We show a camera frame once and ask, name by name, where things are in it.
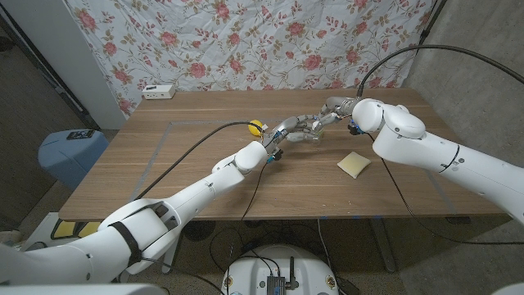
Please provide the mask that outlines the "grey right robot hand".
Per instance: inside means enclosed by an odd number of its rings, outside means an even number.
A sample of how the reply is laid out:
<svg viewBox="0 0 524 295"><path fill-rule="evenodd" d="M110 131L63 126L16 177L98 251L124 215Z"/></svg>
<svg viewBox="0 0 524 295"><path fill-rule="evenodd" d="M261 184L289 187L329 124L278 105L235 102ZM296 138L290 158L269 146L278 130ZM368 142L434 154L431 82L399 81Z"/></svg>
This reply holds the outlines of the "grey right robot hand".
<svg viewBox="0 0 524 295"><path fill-rule="evenodd" d="M329 97L312 124L313 131L317 133L327 125L352 116L355 106L360 101L361 98Z"/></svg>

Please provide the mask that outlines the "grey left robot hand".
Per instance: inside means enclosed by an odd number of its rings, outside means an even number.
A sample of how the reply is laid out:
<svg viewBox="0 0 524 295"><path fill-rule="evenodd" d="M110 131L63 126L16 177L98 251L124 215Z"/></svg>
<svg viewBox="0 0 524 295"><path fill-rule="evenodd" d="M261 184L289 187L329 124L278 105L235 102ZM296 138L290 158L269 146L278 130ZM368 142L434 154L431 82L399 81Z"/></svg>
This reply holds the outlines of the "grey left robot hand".
<svg viewBox="0 0 524 295"><path fill-rule="evenodd" d="M317 118L315 115L289 117L270 131L265 131L261 143L266 152L273 155L283 140L292 143L309 140L318 141L323 135L323 129L317 133L313 131L312 124Z"/></svg>

